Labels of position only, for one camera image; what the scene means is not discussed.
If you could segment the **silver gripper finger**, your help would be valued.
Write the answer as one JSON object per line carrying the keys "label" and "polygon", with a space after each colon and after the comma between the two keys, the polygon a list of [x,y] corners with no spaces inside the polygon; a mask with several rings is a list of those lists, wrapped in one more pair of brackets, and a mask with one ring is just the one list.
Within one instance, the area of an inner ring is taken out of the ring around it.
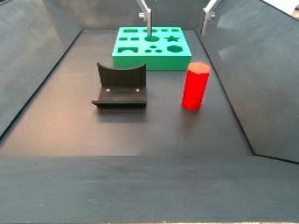
{"label": "silver gripper finger", "polygon": [[202,28],[200,28],[200,35],[204,35],[207,24],[211,21],[211,19],[215,17],[215,9],[220,3],[220,0],[210,0],[207,6],[203,8],[204,16],[203,16],[203,22],[202,22]]}
{"label": "silver gripper finger", "polygon": [[139,17],[146,21],[147,36],[152,35],[152,11],[146,4],[146,0],[136,0],[136,3],[142,9]]}

